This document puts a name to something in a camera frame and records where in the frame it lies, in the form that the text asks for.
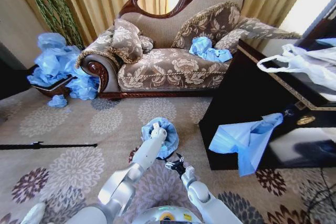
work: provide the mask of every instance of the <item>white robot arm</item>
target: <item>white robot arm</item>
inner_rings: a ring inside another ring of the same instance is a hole
[[[124,170],[114,172],[106,181],[98,194],[100,202],[83,208],[68,220],[67,224],[112,224],[116,216],[127,210],[135,195],[134,183],[153,164],[167,136],[166,130],[158,123],[153,126],[151,138],[135,153],[132,164]],[[227,223],[241,223],[222,201],[208,191],[205,184],[196,181],[194,168],[190,166],[185,169],[183,158],[181,159],[182,162],[179,163],[167,162],[166,167],[178,171],[189,200],[201,212],[205,223],[223,223],[223,219]]]

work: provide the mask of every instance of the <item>sofa backrest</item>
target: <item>sofa backrest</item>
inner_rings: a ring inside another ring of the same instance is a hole
[[[155,41],[155,48],[170,48],[182,24],[205,8],[231,1],[243,7],[244,0],[179,0],[174,9],[164,15],[153,15],[142,10],[138,0],[128,0],[119,17],[135,24],[142,34]]]

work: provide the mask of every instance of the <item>blue fabric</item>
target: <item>blue fabric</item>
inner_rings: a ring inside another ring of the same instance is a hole
[[[317,39],[316,42],[336,47],[336,38]]]
[[[68,104],[67,100],[65,100],[64,95],[54,95],[52,99],[48,102],[48,106],[50,107],[58,107],[62,108]]]
[[[179,135],[177,134],[175,126],[166,118],[154,118],[148,124],[141,128],[142,141],[151,138],[152,130],[154,129],[153,123],[159,122],[160,127],[167,131],[167,138],[161,147],[158,157],[164,159],[172,154],[178,147]]]
[[[47,48],[63,48],[66,46],[66,40],[58,33],[43,33],[37,38],[37,46],[41,51]]]
[[[67,46],[65,38],[57,33],[40,34],[37,45],[42,53],[35,59],[38,67],[31,76],[27,77],[31,84],[48,87],[72,75],[76,79],[67,84],[71,89],[72,98],[87,100],[97,96],[99,78],[92,77],[81,68],[75,67],[76,59],[80,54],[78,47]]]
[[[34,72],[31,76],[27,76],[27,79],[31,84],[48,87],[66,77],[67,74],[62,72],[58,73],[55,76],[52,76],[50,74],[43,74],[42,69],[40,67],[37,67],[34,69]]]
[[[238,153],[239,175],[255,173],[273,129],[281,124],[281,113],[265,115],[261,121],[220,125],[209,150]]]
[[[71,98],[80,98],[82,100],[92,100],[97,96],[97,88],[99,85],[98,78],[81,77],[72,79],[66,87],[71,89]]]
[[[232,55],[227,49],[211,48],[212,42],[207,37],[198,37],[193,39],[193,44],[189,53],[198,55],[208,61],[225,62],[232,59]]]

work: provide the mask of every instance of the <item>black cabinet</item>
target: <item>black cabinet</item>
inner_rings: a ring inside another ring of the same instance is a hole
[[[296,43],[296,40],[239,41],[238,51],[199,123],[211,169],[237,168],[237,154],[217,154],[208,149],[219,125],[258,121],[261,116],[276,112],[283,113],[284,121],[273,131],[259,168],[335,166],[335,143],[324,139],[320,129],[313,129],[336,127],[334,102],[292,74],[268,74],[259,70],[256,62],[270,56],[262,51],[269,41],[282,45]],[[272,55],[280,53],[268,51]],[[322,137],[311,140],[318,130]]]

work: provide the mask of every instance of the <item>floral carpet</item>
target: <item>floral carpet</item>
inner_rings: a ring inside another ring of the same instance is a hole
[[[41,201],[47,204],[42,223],[55,224],[95,203],[113,171],[132,161],[141,126],[157,116],[174,123],[178,152],[243,223],[336,223],[336,168],[265,169],[242,178],[236,170],[211,171],[197,125],[210,98],[69,98],[64,108],[50,108],[48,100],[35,89],[1,100],[0,144],[98,147],[0,151],[0,224],[19,224]],[[131,223],[140,212],[161,205],[183,206],[200,216],[178,174],[162,161],[154,162],[136,188],[130,208],[116,223]]]

